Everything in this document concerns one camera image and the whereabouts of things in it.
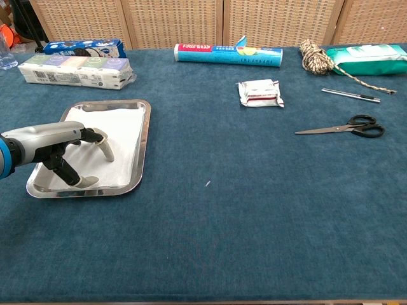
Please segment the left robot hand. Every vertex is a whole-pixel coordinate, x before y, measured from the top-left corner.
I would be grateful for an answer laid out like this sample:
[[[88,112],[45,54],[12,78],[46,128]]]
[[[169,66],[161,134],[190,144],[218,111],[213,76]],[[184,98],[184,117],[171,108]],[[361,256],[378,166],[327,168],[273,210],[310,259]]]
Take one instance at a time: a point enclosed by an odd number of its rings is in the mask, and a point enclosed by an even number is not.
[[[114,161],[107,134],[97,128],[86,128],[77,121],[61,121],[26,126],[1,134],[1,178],[10,176],[18,166],[42,163],[68,186],[87,188],[99,181],[83,177],[63,158],[69,144],[93,143],[105,158]]]

